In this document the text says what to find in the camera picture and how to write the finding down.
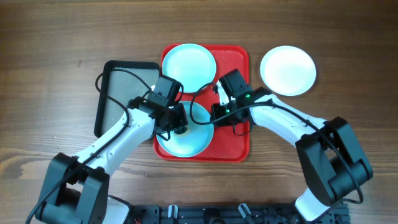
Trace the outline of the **green yellow sponge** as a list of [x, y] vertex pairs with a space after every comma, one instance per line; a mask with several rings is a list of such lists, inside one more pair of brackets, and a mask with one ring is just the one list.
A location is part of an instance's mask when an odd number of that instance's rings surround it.
[[181, 127], [179, 129], [177, 129], [176, 131], [174, 131], [174, 135], [183, 135], [187, 132], [188, 128], [187, 127]]

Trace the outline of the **light blue plate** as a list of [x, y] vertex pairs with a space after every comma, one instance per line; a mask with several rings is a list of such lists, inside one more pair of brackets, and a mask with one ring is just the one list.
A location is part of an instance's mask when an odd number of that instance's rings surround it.
[[193, 157], [204, 151], [210, 144], [214, 134], [214, 126], [212, 124], [199, 125], [194, 123], [190, 118], [190, 101], [182, 101], [182, 105], [184, 105], [187, 114], [187, 130], [182, 134], [172, 131], [168, 141], [159, 136], [157, 136], [157, 140], [162, 148], [173, 156]]

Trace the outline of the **white plate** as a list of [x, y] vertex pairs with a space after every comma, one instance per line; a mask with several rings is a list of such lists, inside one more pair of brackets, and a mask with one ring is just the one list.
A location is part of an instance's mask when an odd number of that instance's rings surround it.
[[298, 96], [309, 91], [317, 79], [311, 56], [289, 45], [268, 51], [261, 60], [259, 71], [265, 85], [284, 96]]

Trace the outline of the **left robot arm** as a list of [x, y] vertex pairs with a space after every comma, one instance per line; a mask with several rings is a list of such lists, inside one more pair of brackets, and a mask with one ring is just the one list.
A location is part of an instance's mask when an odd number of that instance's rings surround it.
[[86, 149], [57, 154], [45, 175], [39, 201], [27, 217], [44, 223], [132, 223], [134, 207], [109, 195], [109, 180], [121, 163], [153, 135], [187, 125], [184, 106], [143, 97], [122, 107], [120, 120]]

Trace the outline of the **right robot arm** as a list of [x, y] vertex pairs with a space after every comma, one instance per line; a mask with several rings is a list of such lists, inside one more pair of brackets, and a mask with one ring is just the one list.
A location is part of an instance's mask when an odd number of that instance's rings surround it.
[[215, 126], [250, 122], [296, 148], [307, 189], [294, 205], [305, 221], [318, 221], [340, 202], [363, 203], [360, 186], [373, 177], [373, 170], [345, 119], [327, 121], [307, 115], [257, 89], [213, 104], [211, 122]]

